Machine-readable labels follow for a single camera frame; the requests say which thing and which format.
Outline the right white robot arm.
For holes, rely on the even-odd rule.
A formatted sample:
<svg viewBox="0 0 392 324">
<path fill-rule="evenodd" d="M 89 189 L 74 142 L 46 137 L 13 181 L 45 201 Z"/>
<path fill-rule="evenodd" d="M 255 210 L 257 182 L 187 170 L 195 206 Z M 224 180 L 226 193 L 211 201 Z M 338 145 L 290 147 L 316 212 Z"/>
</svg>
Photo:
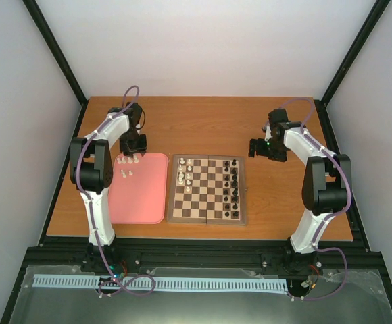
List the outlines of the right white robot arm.
<svg viewBox="0 0 392 324">
<path fill-rule="evenodd" d="M 290 244 L 295 253 L 317 251 L 328 224 L 351 206 L 351 160 L 319 143 L 301 122 L 290 121 L 283 108 L 268 114 L 264 132 L 264 138 L 250 140 L 250 157 L 285 162 L 291 151 L 305 165 L 301 189 L 305 209 Z"/>
</svg>

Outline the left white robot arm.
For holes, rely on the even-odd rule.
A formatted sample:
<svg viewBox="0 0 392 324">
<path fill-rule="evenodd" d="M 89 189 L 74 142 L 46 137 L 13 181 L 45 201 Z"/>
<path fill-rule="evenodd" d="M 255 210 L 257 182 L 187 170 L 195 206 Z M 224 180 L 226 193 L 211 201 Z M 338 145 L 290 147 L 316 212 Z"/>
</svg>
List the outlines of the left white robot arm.
<svg viewBox="0 0 392 324">
<path fill-rule="evenodd" d="M 87 212 L 89 243 L 109 246 L 116 237 L 109 216 L 108 192 L 113 180 L 110 149 L 118 142 L 125 157 L 147 152 L 147 137 L 141 133 L 145 116 L 138 103 L 127 103 L 107 112 L 104 121 L 90 134 L 70 143 L 70 180 L 79 191 Z"/>
</svg>

